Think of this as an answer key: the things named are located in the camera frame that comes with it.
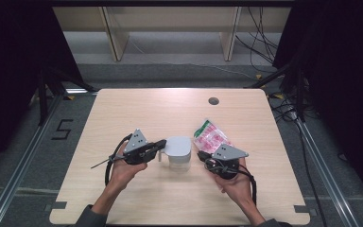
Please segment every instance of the human hand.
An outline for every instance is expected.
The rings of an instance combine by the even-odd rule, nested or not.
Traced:
[[[123,155],[127,143],[123,143],[117,152],[118,155]],[[146,163],[139,165],[129,165],[124,160],[116,160],[113,163],[111,179],[108,182],[107,187],[114,191],[124,190],[135,174],[147,168]]]
[[[239,166],[240,171],[248,172],[245,158],[240,158],[238,163],[243,166]],[[265,219],[262,217],[252,199],[251,181],[249,177],[245,174],[238,173],[234,178],[225,180],[215,175],[215,182],[221,187],[221,192],[227,193],[240,207],[253,226],[265,222]]]
[[[246,167],[246,161],[244,158],[240,158],[238,163],[243,167]],[[247,172],[243,167],[239,167],[239,170]],[[215,182],[221,188],[222,193],[227,193],[228,196],[240,206],[240,203],[247,201],[253,203],[251,197],[251,181],[244,174],[237,174],[234,178],[226,180],[219,175],[215,175]]]
[[[126,144],[120,147],[117,154],[123,154]],[[146,168],[146,163],[134,166],[127,164],[124,160],[116,160],[113,163],[111,179],[91,210],[100,215],[108,215],[120,192],[126,188],[135,174]]]

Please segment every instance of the round hole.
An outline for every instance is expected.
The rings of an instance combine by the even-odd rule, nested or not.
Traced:
[[[219,99],[217,99],[217,97],[210,97],[208,99],[208,102],[211,104],[211,105],[217,105],[219,104]]]

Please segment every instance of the sleeve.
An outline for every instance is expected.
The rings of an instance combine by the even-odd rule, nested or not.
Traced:
[[[281,225],[275,219],[270,219],[258,225],[257,227],[281,227]]]
[[[92,207],[88,205],[84,208],[75,227],[105,227],[108,216],[94,213]]]

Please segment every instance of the snack bag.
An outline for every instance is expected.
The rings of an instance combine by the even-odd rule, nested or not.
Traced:
[[[194,133],[194,144],[207,153],[214,153],[222,144],[232,145],[226,135],[209,120],[205,120]]]

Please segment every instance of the person's right hand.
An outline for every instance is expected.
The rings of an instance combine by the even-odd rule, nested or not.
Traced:
[[[238,160],[239,164],[246,167],[246,161],[244,158]],[[243,167],[239,167],[239,170],[247,172]],[[241,202],[246,201],[253,203],[251,196],[251,182],[244,174],[238,173],[234,178],[225,180],[219,175],[215,175],[215,182],[220,186],[222,193],[227,193],[228,196],[239,206]]]
[[[240,158],[238,162],[243,167],[246,167],[246,160],[244,158]],[[239,170],[247,172],[247,170],[243,167],[240,166]],[[227,193],[228,196],[240,207],[249,219],[251,225],[257,226],[265,222],[264,217],[262,217],[252,200],[250,178],[244,174],[237,173],[234,178],[225,180],[215,174],[215,182],[221,187],[221,192]]]

